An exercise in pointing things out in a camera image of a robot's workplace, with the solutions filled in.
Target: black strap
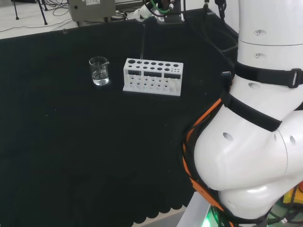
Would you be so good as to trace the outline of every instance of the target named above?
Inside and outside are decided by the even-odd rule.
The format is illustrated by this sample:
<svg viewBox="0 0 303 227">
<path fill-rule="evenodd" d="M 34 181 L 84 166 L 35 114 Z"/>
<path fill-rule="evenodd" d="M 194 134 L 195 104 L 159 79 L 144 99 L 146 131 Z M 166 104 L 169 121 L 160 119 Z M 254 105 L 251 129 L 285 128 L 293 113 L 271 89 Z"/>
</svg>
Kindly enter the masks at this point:
<svg viewBox="0 0 303 227">
<path fill-rule="evenodd" d="M 291 71 L 266 70 L 237 63 L 235 74 L 244 79 L 265 84 L 288 86 L 289 88 L 297 88 L 303 84 L 303 71 L 301 69 L 292 69 Z"/>
<path fill-rule="evenodd" d="M 246 105 L 241 102 L 239 99 L 235 98 L 229 94 L 229 88 L 231 84 L 228 84 L 228 81 L 231 81 L 231 74 L 227 75 L 226 73 L 222 74 L 224 91 L 221 95 L 222 103 L 225 107 L 229 108 L 235 114 L 244 118 L 245 120 L 265 129 L 268 131 L 275 131 L 279 128 L 281 121 L 272 118 L 260 111 Z"/>
</svg>

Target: test tube rack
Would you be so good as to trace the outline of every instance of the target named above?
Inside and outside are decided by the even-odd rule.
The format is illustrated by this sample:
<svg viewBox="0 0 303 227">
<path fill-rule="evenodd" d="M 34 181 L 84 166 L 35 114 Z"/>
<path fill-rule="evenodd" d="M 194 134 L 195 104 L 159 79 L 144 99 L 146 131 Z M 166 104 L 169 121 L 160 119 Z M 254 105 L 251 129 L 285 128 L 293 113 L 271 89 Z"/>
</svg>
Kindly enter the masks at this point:
<svg viewBox="0 0 303 227">
<path fill-rule="evenodd" d="M 183 63 L 128 58 L 123 91 L 180 96 L 182 74 Z"/>
</svg>

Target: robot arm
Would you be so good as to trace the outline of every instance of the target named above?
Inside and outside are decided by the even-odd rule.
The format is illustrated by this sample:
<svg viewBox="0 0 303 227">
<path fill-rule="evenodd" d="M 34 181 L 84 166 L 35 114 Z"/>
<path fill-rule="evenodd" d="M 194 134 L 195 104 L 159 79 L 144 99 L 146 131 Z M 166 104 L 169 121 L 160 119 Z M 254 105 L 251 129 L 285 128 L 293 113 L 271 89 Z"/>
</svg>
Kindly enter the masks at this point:
<svg viewBox="0 0 303 227">
<path fill-rule="evenodd" d="M 144 5 L 134 12 L 136 16 L 135 19 L 140 22 L 143 22 L 152 16 L 157 18 L 164 17 L 165 14 L 174 9 L 175 4 L 175 0 L 149 0 L 149 2 L 145 2 L 145 0 L 143 0 L 143 2 Z"/>
<path fill-rule="evenodd" d="M 206 200 L 252 226 L 303 180 L 303 111 L 294 111 L 303 101 L 303 5 L 239 0 L 239 6 L 236 75 L 186 168 L 194 166 L 192 177 L 204 189 L 192 179 L 194 188 Z M 221 16 L 225 7 L 219 4 Z"/>
</svg>

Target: strap buckle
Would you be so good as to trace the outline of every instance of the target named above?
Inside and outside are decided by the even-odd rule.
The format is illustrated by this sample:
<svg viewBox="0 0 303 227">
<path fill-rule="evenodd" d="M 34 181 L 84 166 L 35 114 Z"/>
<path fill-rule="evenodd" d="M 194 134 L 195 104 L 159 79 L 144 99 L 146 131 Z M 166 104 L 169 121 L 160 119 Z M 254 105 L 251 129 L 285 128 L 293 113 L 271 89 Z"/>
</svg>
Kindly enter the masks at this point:
<svg viewBox="0 0 303 227">
<path fill-rule="evenodd" d="M 303 73 L 302 69 L 292 69 L 291 70 L 291 79 L 289 80 L 289 88 L 297 88 L 303 82 Z"/>
</svg>

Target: tripod leg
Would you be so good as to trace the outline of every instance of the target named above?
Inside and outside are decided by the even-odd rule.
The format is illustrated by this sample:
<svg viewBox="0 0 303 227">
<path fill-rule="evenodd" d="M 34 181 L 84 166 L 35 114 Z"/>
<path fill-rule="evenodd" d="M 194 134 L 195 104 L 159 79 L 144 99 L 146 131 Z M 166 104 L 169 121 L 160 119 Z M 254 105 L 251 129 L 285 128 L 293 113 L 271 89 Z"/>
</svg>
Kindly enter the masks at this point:
<svg viewBox="0 0 303 227">
<path fill-rule="evenodd" d="M 43 16 L 44 24 L 47 25 L 47 21 L 46 21 L 46 19 L 45 19 L 44 12 L 43 12 L 43 9 L 42 9 L 40 0 L 38 0 L 38 4 L 39 4 L 39 7 L 40 7 L 42 16 Z"/>
<path fill-rule="evenodd" d="M 44 5 L 44 9 L 45 9 L 45 11 L 48 11 L 48 9 L 47 9 L 47 7 L 46 7 L 45 0 L 42 0 L 42 4 Z"/>
<path fill-rule="evenodd" d="M 17 14 L 17 8 L 16 8 L 16 2 L 14 0 L 14 7 L 15 7 L 15 12 L 16 12 L 16 20 L 19 20 L 18 14 Z"/>
</svg>

